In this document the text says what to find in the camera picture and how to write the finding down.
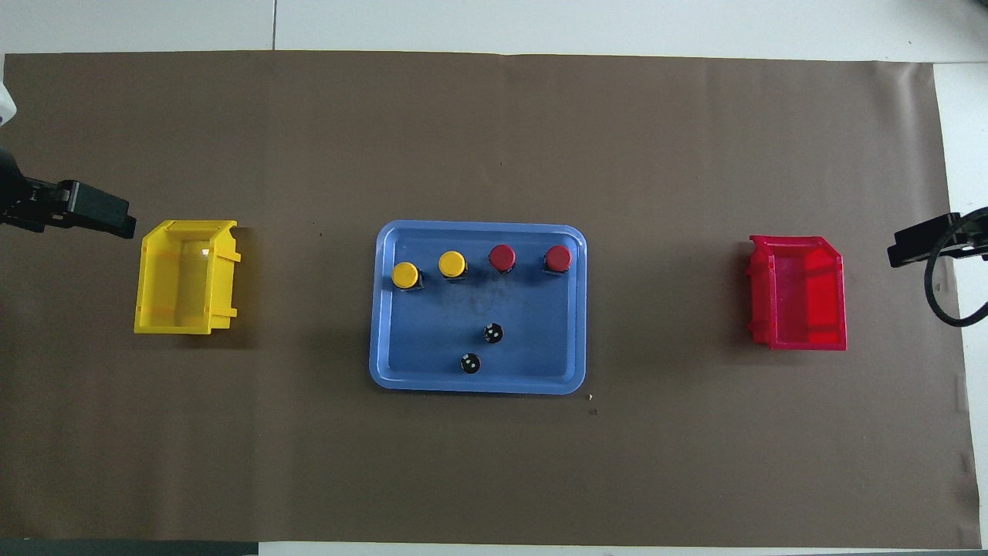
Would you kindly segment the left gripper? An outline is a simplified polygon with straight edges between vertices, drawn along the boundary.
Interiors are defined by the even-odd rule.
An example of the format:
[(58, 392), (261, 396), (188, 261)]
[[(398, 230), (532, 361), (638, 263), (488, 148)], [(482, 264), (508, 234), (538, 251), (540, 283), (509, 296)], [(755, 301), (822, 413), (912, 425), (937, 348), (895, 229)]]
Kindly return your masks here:
[(74, 226), (133, 239), (137, 219), (130, 202), (87, 184), (60, 185), (25, 179), (14, 156), (1, 147), (1, 221), (28, 232)]

